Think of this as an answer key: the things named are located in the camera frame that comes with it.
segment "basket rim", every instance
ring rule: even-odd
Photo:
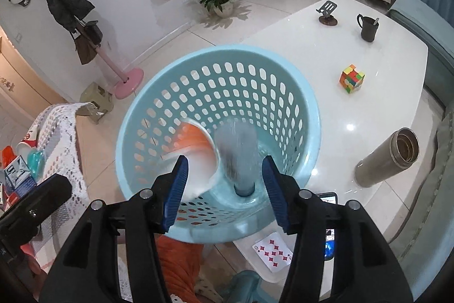
[[[191,60],[193,58],[199,57],[201,54],[211,53],[211,52],[218,52],[218,51],[239,51],[239,52],[250,52],[260,54],[262,57],[280,64],[287,73],[293,78],[295,84],[299,87],[299,89],[304,92],[303,94],[303,102],[298,104],[305,105],[306,111],[310,112],[308,115],[308,133],[307,133],[307,141],[306,145],[304,145],[304,150],[301,153],[302,161],[300,165],[295,169],[293,173],[293,177],[297,181],[300,187],[304,187],[307,181],[310,178],[311,172],[315,167],[318,153],[320,150],[321,144],[321,120],[320,120],[320,112],[318,108],[318,104],[316,101],[316,97],[312,87],[310,86],[307,79],[304,75],[300,72],[298,68],[296,68],[291,62],[286,60],[284,57],[278,55],[277,53],[271,52],[266,49],[262,49],[259,47],[252,47],[248,45],[242,44],[232,44],[232,45],[222,45],[222,46],[214,46],[208,47],[196,52],[192,52],[187,54],[176,61],[170,63],[161,71],[159,71],[147,84],[141,89],[137,97],[131,103],[128,111],[126,112],[123,122],[121,124],[118,136],[117,136],[117,144],[115,148],[115,171],[117,174],[120,190],[123,193],[126,199],[131,198],[134,194],[132,193],[128,182],[126,180],[126,175],[123,168],[123,143],[124,138],[126,135],[126,128],[129,123],[129,119],[136,109],[139,102],[143,99],[143,97],[147,94],[148,89],[152,86],[160,77],[166,74],[168,71],[172,70],[175,66],[179,65],[182,62]]]

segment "phone screen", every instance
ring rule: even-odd
[[[319,197],[323,202],[337,204],[337,196],[335,193],[320,194]],[[334,229],[327,229],[325,241],[325,261],[329,261],[333,257],[334,257]]]

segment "orange cloth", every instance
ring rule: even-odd
[[[202,244],[189,244],[160,236],[156,241],[161,270],[169,294],[186,303],[200,303],[194,286],[200,270]]]

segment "blurry gray cylinder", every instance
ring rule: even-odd
[[[261,176],[255,127],[241,121],[226,122],[215,131],[214,141],[227,179],[237,195],[248,197]]]
[[[419,155],[419,143],[409,128],[395,131],[355,168],[355,180],[371,187],[409,168]]]

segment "mug handle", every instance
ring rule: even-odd
[[[356,18],[356,20],[358,21],[358,25],[360,26],[360,28],[363,28],[363,25],[360,24],[360,19],[361,19],[361,21],[363,22],[363,25],[364,25],[364,20],[363,20],[363,15],[362,14],[359,14],[358,17]]]

